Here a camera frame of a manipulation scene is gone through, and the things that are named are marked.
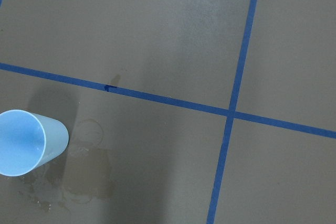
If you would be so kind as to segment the light blue plastic cup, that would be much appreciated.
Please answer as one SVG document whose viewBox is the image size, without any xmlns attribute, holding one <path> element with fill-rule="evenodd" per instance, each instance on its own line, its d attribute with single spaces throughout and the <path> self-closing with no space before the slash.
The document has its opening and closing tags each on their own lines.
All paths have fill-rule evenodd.
<svg viewBox="0 0 336 224">
<path fill-rule="evenodd" d="M 1 113 L 1 174 L 25 175 L 59 156 L 69 133 L 58 120 L 24 110 Z"/>
</svg>

